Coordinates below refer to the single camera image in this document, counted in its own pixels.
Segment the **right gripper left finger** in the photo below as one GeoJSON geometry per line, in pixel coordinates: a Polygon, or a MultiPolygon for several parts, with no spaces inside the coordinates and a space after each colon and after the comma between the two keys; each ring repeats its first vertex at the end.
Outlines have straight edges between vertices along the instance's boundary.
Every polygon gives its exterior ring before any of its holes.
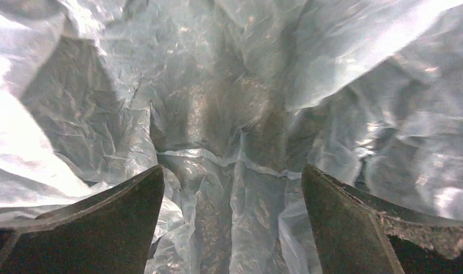
{"type": "Polygon", "coordinates": [[[0,273],[143,273],[163,196],[158,165],[34,219],[0,221],[0,273]]]}

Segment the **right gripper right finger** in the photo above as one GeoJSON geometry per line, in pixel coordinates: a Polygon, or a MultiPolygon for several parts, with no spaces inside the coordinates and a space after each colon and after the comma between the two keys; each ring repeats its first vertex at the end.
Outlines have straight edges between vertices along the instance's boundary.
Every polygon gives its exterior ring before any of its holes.
{"type": "Polygon", "coordinates": [[[463,221],[393,204],[312,165],[301,186],[324,273],[463,273],[463,221]]]}

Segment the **light blue plastic trash bag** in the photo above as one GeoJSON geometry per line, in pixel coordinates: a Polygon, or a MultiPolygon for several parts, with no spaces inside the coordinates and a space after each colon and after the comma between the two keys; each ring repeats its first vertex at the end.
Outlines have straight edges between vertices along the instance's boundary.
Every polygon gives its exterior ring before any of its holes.
{"type": "Polygon", "coordinates": [[[161,165],[141,273],[324,273],[309,164],[463,221],[463,1],[0,1],[0,219],[161,165]]]}

